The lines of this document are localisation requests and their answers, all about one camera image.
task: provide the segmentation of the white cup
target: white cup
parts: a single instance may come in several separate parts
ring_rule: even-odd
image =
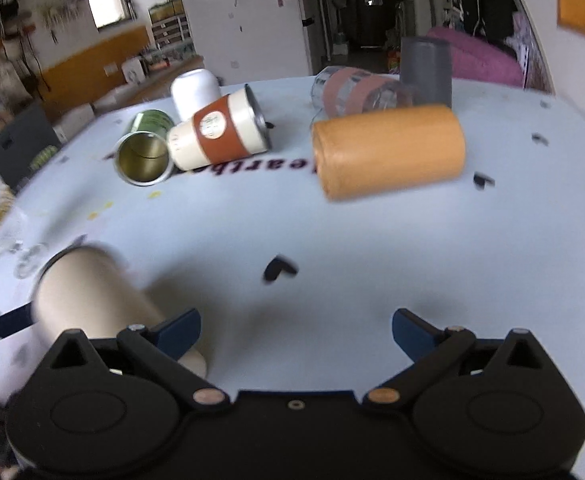
[[[204,68],[181,74],[172,83],[171,92],[182,121],[221,97],[219,81]]]

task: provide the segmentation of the floor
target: floor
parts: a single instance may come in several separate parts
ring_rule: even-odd
[[[346,56],[333,56],[326,65],[354,66],[370,72],[387,73],[387,58],[384,50],[353,50]]]

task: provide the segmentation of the purple fabric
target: purple fabric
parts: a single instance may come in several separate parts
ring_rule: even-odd
[[[453,77],[523,87],[517,60],[495,46],[451,28],[434,27],[427,35],[450,43]]]

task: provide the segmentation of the clear glass cup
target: clear glass cup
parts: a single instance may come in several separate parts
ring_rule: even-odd
[[[24,279],[35,272],[46,252],[45,244],[24,249],[21,239],[28,224],[28,216],[15,206],[15,196],[0,176],[0,254],[18,254],[15,276]]]

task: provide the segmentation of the power outlet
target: power outlet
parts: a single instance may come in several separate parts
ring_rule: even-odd
[[[106,72],[106,75],[116,74],[119,72],[119,67],[117,66],[117,63],[111,63],[104,67],[104,72]]]

